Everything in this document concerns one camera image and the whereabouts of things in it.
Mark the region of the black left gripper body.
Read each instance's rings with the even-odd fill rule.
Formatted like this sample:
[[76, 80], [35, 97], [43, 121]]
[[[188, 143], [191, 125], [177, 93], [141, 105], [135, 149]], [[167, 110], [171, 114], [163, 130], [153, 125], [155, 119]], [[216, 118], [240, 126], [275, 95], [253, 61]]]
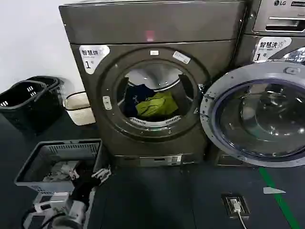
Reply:
[[90, 193], [94, 187], [97, 187], [101, 183], [101, 180], [96, 177], [92, 177], [92, 174], [84, 173], [74, 180], [74, 190], [70, 195], [70, 199], [80, 201], [83, 203], [89, 203]]

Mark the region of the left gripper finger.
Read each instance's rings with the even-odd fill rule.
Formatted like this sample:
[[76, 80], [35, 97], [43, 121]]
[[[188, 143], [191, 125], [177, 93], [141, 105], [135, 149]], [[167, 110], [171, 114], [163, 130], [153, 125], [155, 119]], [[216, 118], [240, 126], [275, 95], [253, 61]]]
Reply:
[[80, 175], [77, 173], [76, 169], [73, 167], [68, 167], [68, 175], [71, 180], [76, 180], [80, 177]]
[[95, 172], [91, 177], [95, 181], [96, 185], [100, 186], [112, 175], [110, 168], [101, 168]]

